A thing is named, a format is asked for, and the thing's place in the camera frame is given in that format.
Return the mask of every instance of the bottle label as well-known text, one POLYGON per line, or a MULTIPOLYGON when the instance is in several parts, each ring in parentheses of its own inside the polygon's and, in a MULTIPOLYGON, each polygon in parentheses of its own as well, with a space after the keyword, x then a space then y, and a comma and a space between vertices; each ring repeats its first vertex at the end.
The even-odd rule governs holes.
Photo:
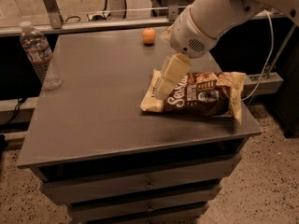
POLYGON ((49 46, 46 46, 43 49, 28 50, 27 56, 31 63, 43 63, 48 62, 53 54, 49 46))

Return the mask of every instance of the table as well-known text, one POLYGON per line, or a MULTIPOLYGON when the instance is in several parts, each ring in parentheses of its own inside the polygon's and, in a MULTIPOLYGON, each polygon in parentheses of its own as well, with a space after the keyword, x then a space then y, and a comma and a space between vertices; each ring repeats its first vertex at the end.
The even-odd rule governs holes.
MULTIPOLYGON (((165 27, 155 28, 161 34, 165 27)), ((64 84, 42 91, 17 166, 76 222, 156 223, 198 217, 261 133, 243 105, 230 117, 149 114, 140 103, 168 44, 145 46, 142 29, 60 35, 64 84)), ((208 53, 192 69, 220 71, 208 53)))

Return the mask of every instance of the brown snack bag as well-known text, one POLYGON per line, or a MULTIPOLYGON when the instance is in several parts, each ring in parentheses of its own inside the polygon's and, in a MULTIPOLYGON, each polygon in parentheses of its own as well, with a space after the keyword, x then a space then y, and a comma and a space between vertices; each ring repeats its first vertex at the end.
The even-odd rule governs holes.
POLYGON ((188 73, 163 101, 155 98, 155 85, 161 72, 154 70, 141 109, 150 112, 179 112, 197 116, 216 116, 231 111, 242 120, 241 92, 246 74, 237 72, 188 73))

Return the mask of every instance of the orange fruit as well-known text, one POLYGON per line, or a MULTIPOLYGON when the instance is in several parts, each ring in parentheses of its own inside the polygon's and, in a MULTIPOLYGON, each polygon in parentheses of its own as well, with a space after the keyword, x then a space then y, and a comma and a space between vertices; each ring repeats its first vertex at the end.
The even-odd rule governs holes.
POLYGON ((151 45, 156 40, 156 32, 154 29, 148 27, 142 32, 142 40, 144 44, 151 45))

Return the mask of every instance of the white cable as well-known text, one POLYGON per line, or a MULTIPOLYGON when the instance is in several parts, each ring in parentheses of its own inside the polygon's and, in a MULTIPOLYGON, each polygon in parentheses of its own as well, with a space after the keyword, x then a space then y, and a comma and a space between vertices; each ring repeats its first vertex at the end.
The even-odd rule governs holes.
POLYGON ((263 73, 264 73, 265 67, 268 65, 268 62, 269 62, 269 59, 270 59, 270 57, 272 55, 272 51, 273 51, 273 47, 274 47, 274 35, 273 35, 273 25, 272 25, 271 17, 269 15, 268 11, 265 10, 264 13, 265 13, 265 15, 267 16, 267 18, 269 20, 270 33, 271 33, 271 49, 270 49, 269 55, 267 57, 267 60, 265 61, 265 64, 263 66, 263 70, 262 70, 262 72, 261 72, 261 74, 259 76, 259 80, 256 83, 253 91, 247 97, 243 98, 242 101, 245 101, 245 100, 249 99, 254 94, 254 92, 257 90, 257 88, 259 87, 259 85, 260 85, 260 83, 262 81, 262 78, 263 78, 263 73))

